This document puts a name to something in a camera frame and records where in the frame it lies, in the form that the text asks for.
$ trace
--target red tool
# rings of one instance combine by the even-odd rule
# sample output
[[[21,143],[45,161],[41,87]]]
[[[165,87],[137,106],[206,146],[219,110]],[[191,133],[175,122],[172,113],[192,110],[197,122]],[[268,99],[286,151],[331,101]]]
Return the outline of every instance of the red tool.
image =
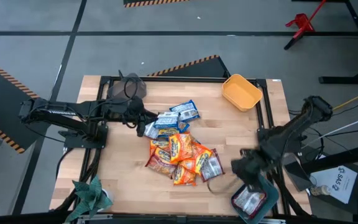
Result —
[[[284,47],[285,50],[288,50],[294,43],[295,41],[301,37],[301,35],[306,32],[306,31],[310,31],[310,32],[314,32],[314,28],[311,25],[311,20],[314,18],[314,16],[316,15],[316,13],[321,9],[321,7],[323,6],[323,4],[326,2],[327,0],[322,0],[319,4],[319,6],[317,7],[317,9],[314,11],[314,13],[311,15],[310,19],[308,19],[308,16],[304,13],[301,14],[297,14],[295,16],[295,19],[292,20],[291,22],[285,24],[285,26],[289,27],[292,24],[296,23],[297,26],[299,27],[298,32],[295,33],[295,35],[292,37],[292,39],[290,40],[290,42]]]

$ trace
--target wooden table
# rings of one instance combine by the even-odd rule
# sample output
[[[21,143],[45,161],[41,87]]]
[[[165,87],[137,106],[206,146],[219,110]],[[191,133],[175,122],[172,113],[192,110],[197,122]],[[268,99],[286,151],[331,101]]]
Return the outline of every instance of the wooden table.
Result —
[[[100,76],[84,76],[78,102],[95,100]],[[230,161],[240,158],[239,149],[256,149],[258,128],[256,109],[240,112],[222,97],[221,83],[146,82],[145,107],[153,112],[168,111],[169,107],[192,99],[201,119],[190,122],[191,134],[209,148],[216,148],[225,175],[211,181],[211,188],[221,189],[233,178]],[[290,118],[280,80],[267,80],[275,125]],[[116,213],[237,215],[230,197],[241,186],[224,194],[213,195],[206,183],[197,178],[197,186],[173,186],[173,180],[144,167],[149,159],[150,139],[138,138],[134,129],[121,123],[108,123],[109,134],[102,150],[98,175],[102,186],[114,197],[109,209]],[[71,180],[78,180],[84,149],[74,149],[63,160],[55,184],[50,208],[58,207],[73,190]],[[311,213],[308,196],[297,192],[284,172],[287,188],[302,208]],[[281,200],[278,209],[282,212]]]

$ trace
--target yellow cable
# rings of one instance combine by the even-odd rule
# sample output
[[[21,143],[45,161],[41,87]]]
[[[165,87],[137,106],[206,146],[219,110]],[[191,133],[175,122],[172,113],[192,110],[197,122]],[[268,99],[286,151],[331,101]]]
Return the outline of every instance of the yellow cable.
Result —
[[[349,103],[352,103],[353,101],[355,101],[357,99],[358,99],[358,96],[353,98],[353,99],[351,99],[351,100],[349,100],[349,101],[347,101],[347,102],[345,102],[345,103],[343,103],[343,104],[341,104],[341,105],[339,105],[339,106],[336,106],[333,110],[338,110],[339,108],[341,108],[341,107],[343,107],[343,106],[345,106],[345,105],[347,105]]]

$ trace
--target yellow plastic tray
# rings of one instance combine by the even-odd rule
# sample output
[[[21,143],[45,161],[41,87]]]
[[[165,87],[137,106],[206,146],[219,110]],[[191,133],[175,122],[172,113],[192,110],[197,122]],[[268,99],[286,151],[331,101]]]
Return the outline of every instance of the yellow plastic tray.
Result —
[[[223,83],[222,94],[241,111],[253,108],[262,99],[262,92],[239,74]]]

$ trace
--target pile of snack bags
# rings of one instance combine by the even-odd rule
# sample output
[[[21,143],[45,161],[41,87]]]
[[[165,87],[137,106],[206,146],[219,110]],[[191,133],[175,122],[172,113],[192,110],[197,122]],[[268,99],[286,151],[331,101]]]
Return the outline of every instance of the pile of snack bags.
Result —
[[[224,174],[215,149],[208,149],[188,131],[189,121],[200,118],[192,100],[160,113],[158,120],[146,126],[150,140],[150,159],[146,167],[173,179],[174,185],[196,185]]]

